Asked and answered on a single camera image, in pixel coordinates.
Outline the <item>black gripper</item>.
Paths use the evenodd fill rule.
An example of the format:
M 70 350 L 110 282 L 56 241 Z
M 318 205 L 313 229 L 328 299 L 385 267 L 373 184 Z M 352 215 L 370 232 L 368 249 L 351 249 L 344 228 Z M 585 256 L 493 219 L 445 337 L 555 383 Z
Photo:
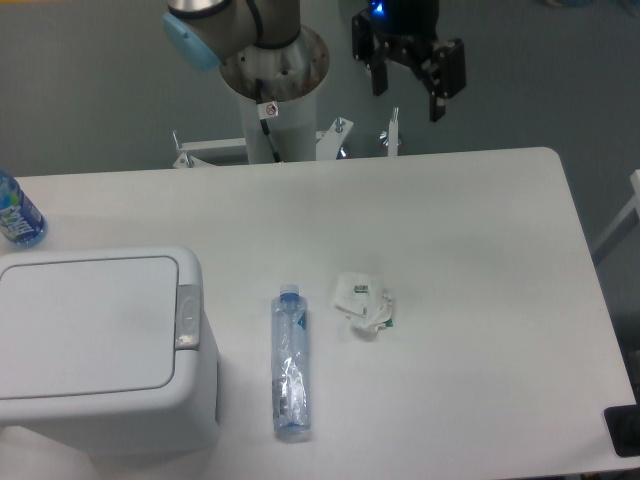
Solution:
M 429 92 L 429 117 L 437 122 L 446 113 L 446 102 L 467 85 L 465 45 L 454 38 L 440 45 L 436 25 L 439 1 L 367 1 L 351 19 L 352 56 L 370 73 L 372 93 L 388 89 L 386 59 L 421 67 Z

